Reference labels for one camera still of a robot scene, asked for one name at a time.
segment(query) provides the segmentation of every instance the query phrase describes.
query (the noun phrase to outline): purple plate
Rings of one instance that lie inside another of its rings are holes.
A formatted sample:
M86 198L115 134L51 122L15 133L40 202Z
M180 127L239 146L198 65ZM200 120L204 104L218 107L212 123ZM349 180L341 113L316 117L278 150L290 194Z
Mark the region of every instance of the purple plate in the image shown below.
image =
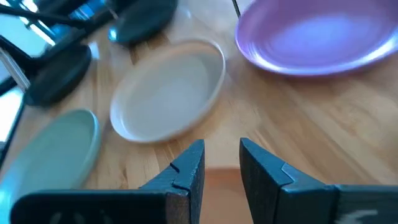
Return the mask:
M235 39L265 70L345 72L398 49L398 0L257 0L239 19Z

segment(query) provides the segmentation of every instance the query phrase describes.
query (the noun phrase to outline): cream oval dish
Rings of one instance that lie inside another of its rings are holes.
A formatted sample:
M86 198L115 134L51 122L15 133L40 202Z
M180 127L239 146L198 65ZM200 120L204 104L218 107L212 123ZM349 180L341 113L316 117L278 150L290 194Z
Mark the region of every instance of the cream oval dish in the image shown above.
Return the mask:
M162 47L117 87L113 128L134 142L163 141L191 128L214 104L225 76L220 48L205 40Z
M93 167L100 144L98 120L88 110L73 110L52 121L23 148L4 174L0 223L9 223L9 212L23 195L80 187Z

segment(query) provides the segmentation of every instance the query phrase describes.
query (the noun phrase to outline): wood grain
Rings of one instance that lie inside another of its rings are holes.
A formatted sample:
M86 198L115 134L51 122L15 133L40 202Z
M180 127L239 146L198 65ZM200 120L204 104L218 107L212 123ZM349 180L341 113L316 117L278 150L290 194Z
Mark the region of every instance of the wood grain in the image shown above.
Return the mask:
M110 43L108 27L99 30L88 40L96 60L80 86L53 108L24 111L0 178L46 124L68 110L86 108L103 129L86 189L138 188L196 139L205 140L207 167L237 167L240 137L328 184L398 184L398 56L353 75L284 78L253 67L239 54L237 20L230 0L180 0L171 25L132 49ZM211 113L168 142L125 141L109 122L118 82L158 46L192 37L216 41L227 58L228 74Z

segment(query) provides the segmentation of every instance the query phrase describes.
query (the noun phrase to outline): plate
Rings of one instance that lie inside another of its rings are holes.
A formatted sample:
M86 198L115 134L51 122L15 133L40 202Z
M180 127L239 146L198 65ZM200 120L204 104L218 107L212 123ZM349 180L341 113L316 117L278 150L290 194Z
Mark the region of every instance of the plate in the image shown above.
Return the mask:
M253 223L238 167L206 169L200 223Z
M258 0L241 16L236 44L253 64L295 75L353 70L397 50L396 0Z
M111 123L134 142L163 141L192 127L214 104L225 76L220 48L186 40L141 60L117 87Z
M78 188L93 167L100 142L98 120L90 111L74 110L52 121L5 173L0 183L0 223L8 223L12 205L25 194Z

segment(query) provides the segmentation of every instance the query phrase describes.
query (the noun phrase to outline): wooden table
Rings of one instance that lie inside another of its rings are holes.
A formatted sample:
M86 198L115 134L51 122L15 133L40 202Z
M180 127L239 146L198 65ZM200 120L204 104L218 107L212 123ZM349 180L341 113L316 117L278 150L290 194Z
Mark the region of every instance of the wooden table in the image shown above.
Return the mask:
M398 184L398 56L350 76L285 78L257 69L240 55L234 44L237 20L230 0L180 0L171 25L132 49L110 43L104 27L89 41L96 61L80 86L49 110L25 109L0 178L46 124L68 110L86 108L103 130L87 189L135 189L195 139L205 139L207 167L236 167L244 136L328 184ZM124 140L109 121L116 85L158 46L189 37L217 41L228 59L217 104L175 140L146 145Z

